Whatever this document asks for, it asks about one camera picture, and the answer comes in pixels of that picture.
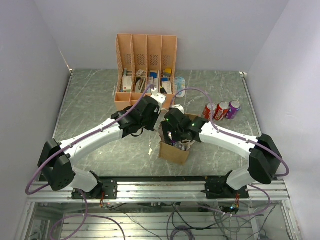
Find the purple Fanta can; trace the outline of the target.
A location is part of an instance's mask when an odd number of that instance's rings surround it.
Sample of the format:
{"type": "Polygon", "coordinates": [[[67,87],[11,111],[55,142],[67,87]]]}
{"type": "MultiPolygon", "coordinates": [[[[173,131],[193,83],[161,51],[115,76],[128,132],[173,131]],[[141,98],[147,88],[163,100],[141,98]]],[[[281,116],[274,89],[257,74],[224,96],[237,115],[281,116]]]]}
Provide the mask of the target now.
{"type": "Polygon", "coordinates": [[[176,142],[172,138],[172,133],[170,131],[168,131],[167,134],[168,134],[168,138],[169,138],[169,144],[173,146],[176,142]]]}
{"type": "Polygon", "coordinates": [[[181,142],[181,141],[176,142],[176,143],[174,144],[174,146],[175,146],[177,149],[181,150],[181,151],[186,151],[186,150],[187,150],[187,145],[186,145],[185,143],[181,142]]]}
{"type": "Polygon", "coordinates": [[[228,120],[233,120],[238,114],[238,112],[241,110],[241,103],[238,100],[232,100],[229,102],[228,106],[229,109],[225,117],[228,120]]]}

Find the patterned canvas tote bag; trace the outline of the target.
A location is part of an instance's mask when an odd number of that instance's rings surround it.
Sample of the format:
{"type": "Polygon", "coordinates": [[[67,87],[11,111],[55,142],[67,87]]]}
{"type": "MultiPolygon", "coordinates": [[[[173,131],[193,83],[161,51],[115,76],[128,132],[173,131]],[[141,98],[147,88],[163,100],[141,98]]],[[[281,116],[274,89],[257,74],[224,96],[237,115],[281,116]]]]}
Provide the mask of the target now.
{"type": "Polygon", "coordinates": [[[184,143],[187,146],[186,151],[183,151],[183,150],[176,148],[175,145],[169,145],[169,144],[164,143],[163,142],[163,133],[162,133],[161,127],[159,125],[158,130],[157,130],[158,134],[160,136],[159,157],[168,161],[168,162],[172,162],[172,163],[175,163],[178,165],[184,165],[189,157],[190,147],[194,144],[194,142],[200,141],[201,127],[206,122],[207,121],[203,120],[200,116],[197,116],[195,118],[195,120],[192,121],[191,126],[189,127],[189,130],[191,130],[191,132],[194,134],[195,138],[191,142],[184,143]]]}

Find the red cola can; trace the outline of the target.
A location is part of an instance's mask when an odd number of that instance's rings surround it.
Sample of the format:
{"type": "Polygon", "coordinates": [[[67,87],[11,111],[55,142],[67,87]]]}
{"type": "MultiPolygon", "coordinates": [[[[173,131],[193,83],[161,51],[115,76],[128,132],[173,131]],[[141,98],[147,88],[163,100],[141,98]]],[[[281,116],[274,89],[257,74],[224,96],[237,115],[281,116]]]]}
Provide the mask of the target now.
{"type": "Polygon", "coordinates": [[[203,112],[202,112],[202,117],[207,119],[207,120],[210,120],[211,117],[213,117],[216,113],[216,110],[217,110],[217,105],[215,103],[210,103],[208,102],[205,106],[204,106],[204,109],[203,109],[203,112]]]}
{"type": "Polygon", "coordinates": [[[215,115],[214,115],[214,120],[216,121],[221,121],[224,119],[226,114],[229,111],[229,104],[225,101],[221,101],[216,108],[215,115]]]}

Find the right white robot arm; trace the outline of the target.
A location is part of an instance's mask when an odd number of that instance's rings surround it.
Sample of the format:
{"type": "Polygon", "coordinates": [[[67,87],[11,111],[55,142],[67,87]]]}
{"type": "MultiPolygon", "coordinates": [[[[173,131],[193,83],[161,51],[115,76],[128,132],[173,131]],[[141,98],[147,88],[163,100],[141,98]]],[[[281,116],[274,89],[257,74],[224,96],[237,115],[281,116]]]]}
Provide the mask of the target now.
{"type": "Polygon", "coordinates": [[[190,118],[178,108],[172,108],[164,115],[160,127],[167,144],[212,144],[247,160],[247,165],[231,170],[225,176],[214,177],[206,184],[203,193],[215,199],[234,198],[254,182],[271,184],[281,163],[278,148],[266,134],[255,137],[219,128],[208,119],[190,118]]]}

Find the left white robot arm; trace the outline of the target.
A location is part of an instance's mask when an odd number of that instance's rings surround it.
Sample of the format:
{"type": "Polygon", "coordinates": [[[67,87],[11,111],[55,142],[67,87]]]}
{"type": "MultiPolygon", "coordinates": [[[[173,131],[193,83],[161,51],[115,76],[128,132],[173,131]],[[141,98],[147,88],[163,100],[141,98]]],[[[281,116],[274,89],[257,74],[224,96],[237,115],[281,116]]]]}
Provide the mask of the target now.
{"type": "Polygon", "coordinates": [[[159,93],[144,96],[135,105],[117,111],[81,135],[61,142],[47,141],[38,167],[51,189],[72,187],[84,191],[91,199],[98,198],[104,184],[93,171],[76,168],[76,162],[106,144],[127,136],[137,137],[138,131],[153,131],[165,100],[159,93]]]}

